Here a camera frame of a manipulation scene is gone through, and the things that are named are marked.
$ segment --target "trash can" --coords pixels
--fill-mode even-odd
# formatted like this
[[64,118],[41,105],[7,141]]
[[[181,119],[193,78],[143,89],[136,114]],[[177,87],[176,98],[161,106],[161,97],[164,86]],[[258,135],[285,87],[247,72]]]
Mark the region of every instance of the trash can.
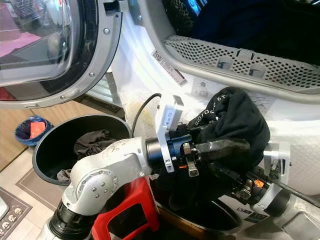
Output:
[[113,139],[129,138],[129,126],[112,115],[91,114],[70,119],[47,132],[37,144],[32,157],[34,171],[49,183],[68,186],[69,182],[57,180],[57,173],[61,169],[72,169],[77,162],[74,153],[77,139],[103,129],[110,131]]

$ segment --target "red object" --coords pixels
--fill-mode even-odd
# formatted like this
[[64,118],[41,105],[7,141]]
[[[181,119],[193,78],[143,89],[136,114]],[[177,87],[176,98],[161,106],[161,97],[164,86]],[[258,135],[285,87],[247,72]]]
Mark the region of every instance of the red object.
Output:
[[46,124],[43,121],[34,121],[30,123],[30,139],[38,137],[44,132]]
[[118,214],[133,205],[141,204],[146,224],[131,232],[123,240],[131,240],[150,228],[152,231],[159,229],[158,215],[155,208],[153,195],[144,177],[138,178],[125,186],[125,198],[119,206],[106,213],[99,214],[92,228],[94,240],[111,240],[108,224]]

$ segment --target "wire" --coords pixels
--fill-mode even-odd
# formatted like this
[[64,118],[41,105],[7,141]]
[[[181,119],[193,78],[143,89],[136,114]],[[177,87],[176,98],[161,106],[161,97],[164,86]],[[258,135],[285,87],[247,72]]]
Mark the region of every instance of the wire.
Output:
[[146,106],[152,99],[154,99],[155,97],[160,97],[160,98],[161,98],[161,93],[152,94],[147,100],[145,100],[145,102],[141,105],[139,111],[136,113],[136,115],[135,115],[135,117],[134,117],[134,120],[133,120],[132,129],[131,129],[131,132],[130,132],[130,138],[133,138],[133,137],[134,137],[134,133],[135,133],[135,128],[136,128],[136,125],[137,125],[137,121],[138,121],[139,115],[141,114],[142,110],[143,110],[143,109],[145,108],[145,106]]
[[292,187],[289,187],[288,185],[284,184],[283,182],[280,182],[278,179],[274,179],[272,178],[271,181],[278,185],[279,187],[289,191],[290,193],[292,193],[293,195],[297,196],[298,198],[301,198],[303,200],[305,200],[306,202],[316,206],[317,208],[320,208],[320,202],[312,199],[311,197],[304,195],[302,192],[299,192],[295,189],[293,189]]

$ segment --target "red stool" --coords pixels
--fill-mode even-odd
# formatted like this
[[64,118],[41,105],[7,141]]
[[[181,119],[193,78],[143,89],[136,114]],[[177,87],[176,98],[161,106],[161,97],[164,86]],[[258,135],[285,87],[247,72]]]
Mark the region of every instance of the red stool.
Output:
[[119,206],[106,213],[99,214],[92,228],[94,240],[111,240],[108,225],[110,221],[129,209],[133,205],[141,204],[146,218],[146,224],[131,232],[123,240],[131,240],[150,228],[152,231],[159,229],[158,214],[155,209],[155,203],[150,187],[144,177],[138,178],[125,186],[125,197]]

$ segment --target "wooden floor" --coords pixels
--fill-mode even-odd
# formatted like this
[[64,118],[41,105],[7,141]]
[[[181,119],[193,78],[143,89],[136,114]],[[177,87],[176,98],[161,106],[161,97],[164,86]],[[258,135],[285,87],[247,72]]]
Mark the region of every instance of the wooden floor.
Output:
[[38,109],[0,109],[0,171],[27,148],[15,139],[14,131],[29,116],[39,115],[57,126],[78,116],[99,113],[76,101]]

